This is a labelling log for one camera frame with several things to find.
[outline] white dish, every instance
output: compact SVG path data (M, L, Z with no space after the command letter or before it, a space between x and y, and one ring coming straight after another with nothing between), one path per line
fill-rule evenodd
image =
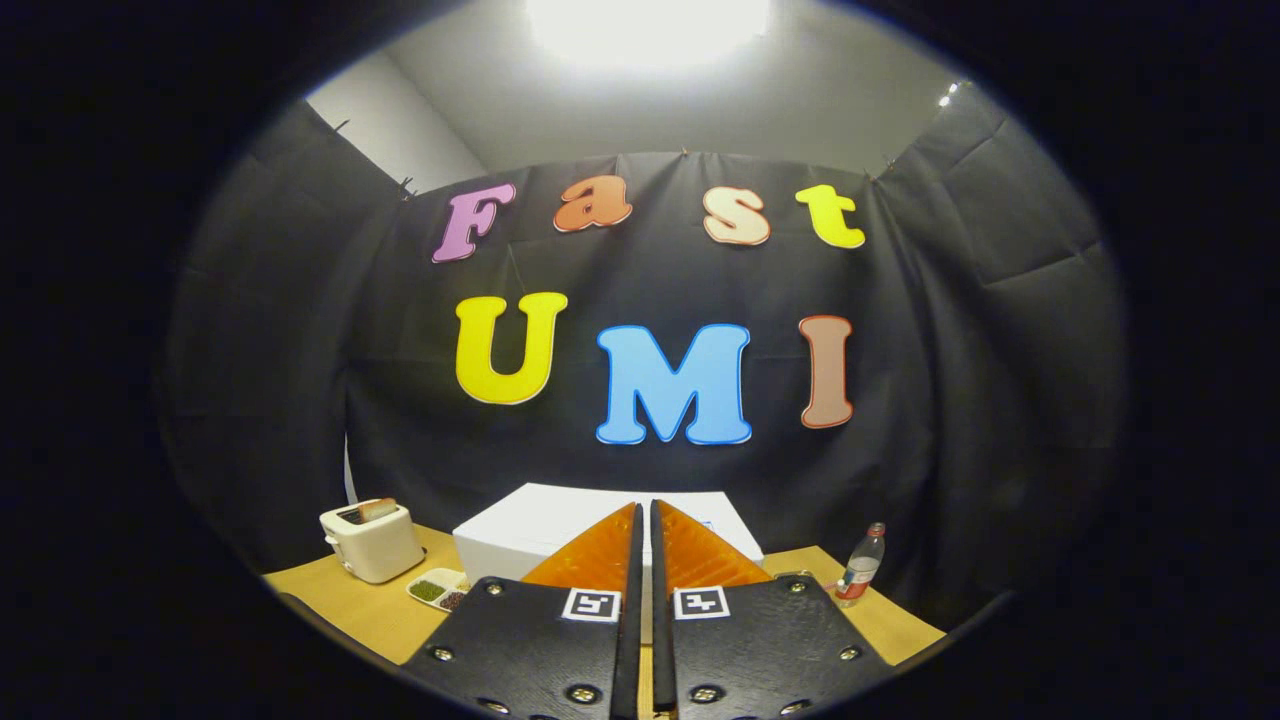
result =
M413 594L411 588L424 580L444 588L444 592L436 596L435 600L422 600L421 597ZM431 568L430 570L413 578L412 580L410 580L407 585L404 585L404 592L407 592L408 596L412 597L413 600L424 602L436 610L443 610L445 612L452 612L452 611L448 607L440 605L440 601L449 597L449 594L454 592L461 592L465 594L468 589L471 589L471 584L467 583L467 577L462 573L458 573L457 570L449 570L448 568Z

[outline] white wall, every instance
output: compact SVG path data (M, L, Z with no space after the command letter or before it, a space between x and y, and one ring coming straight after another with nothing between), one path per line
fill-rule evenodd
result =
M389 55L379 50L330 78L307 102L396 182L426 192L488 174Z

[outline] foam letter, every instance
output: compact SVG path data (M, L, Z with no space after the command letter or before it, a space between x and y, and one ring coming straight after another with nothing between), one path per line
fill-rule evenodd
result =
M671 442L689 405L698 414L685 437L694 445L735 445L751 437L742 418L741 360L751 334L741 325L707 325L689 345L680 370L672 372L648 328L620 325L600 331L596 343L609 354L609 416L595 437L609 445L637 445L643 402L662 442Z
M813 315L800 320L800 334L809 340L809 407L800 414L806 428L833 428L854 416L845 398L845 338L854 332L849 320Z
M797 192L796 200L809 206L813 231L827 245L850 249L867 242L863 231L851 229L845 224L844 210L850 213L855 210L852 197L836 195L836 188L829 184L815 184Z
M756 213L764 201L750 190L713 187L703 196L703 208L708 213L703 227L716 242L760 245L769 240L769 222Z
M525 332L525 364L509 375L493 370L493 327L507 309L500 297L468 297L458 302L458 384L480 402L518 405L543 391L552 374L552 342L556 340L556 314L568 306L558 292L534 292L520 299L529 315Z
M484 237L498 215L498 205L494 201L506 205L515 197L516 186L508 182L497 187L465 192L449 200L453 211L449 214L449 224L444 228L444 240L431 255L431 261L448 263L449 260L470 258L476 251L476 246L471 243L471 228L475 228L476 237Z
M567 202L556 211L552 224L561 232L573 232L591 225L616 225L627 219L627 183L618 176L595 176L568 186L561 195Z

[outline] bottle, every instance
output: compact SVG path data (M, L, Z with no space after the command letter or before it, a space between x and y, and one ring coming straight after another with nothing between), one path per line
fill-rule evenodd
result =
M845 577L836 583L836 605L852 607L867 592L867 585L876 577L881 560L884 559L884 523L872 523L867 537L858 543L845 565Z

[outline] orange finger pad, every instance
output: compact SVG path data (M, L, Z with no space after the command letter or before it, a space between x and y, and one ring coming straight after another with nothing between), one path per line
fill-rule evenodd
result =
M698 520L662 500L658 506L662 509L667 593L677 588L748 585L773 579Z
M539 562L525 575L524 582L557 588L626 592L634 514L634 502L611 512Z

